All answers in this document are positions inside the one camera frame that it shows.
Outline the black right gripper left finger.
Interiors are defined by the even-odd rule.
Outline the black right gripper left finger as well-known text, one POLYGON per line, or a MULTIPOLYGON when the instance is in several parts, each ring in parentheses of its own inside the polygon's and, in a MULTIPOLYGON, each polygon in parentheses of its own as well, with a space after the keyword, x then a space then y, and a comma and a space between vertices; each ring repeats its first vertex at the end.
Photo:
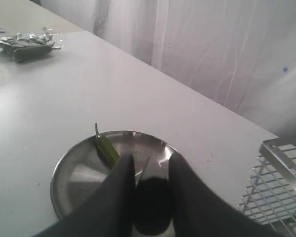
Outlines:
POLYGON ((130 237, 134 192, 134 159, 126 155, 84 203, 37 236, 130 237))

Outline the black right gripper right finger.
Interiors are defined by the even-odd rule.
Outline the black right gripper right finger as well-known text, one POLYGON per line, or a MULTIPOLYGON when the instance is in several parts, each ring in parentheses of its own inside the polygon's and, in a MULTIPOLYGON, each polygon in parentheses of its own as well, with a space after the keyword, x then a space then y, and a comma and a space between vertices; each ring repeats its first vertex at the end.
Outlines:
POLYGON ((178 237, 277 237, 269 227, 235 210, 196 175, 186 159, 173 153, 169 183, 174 195, 173 224, 178 237))

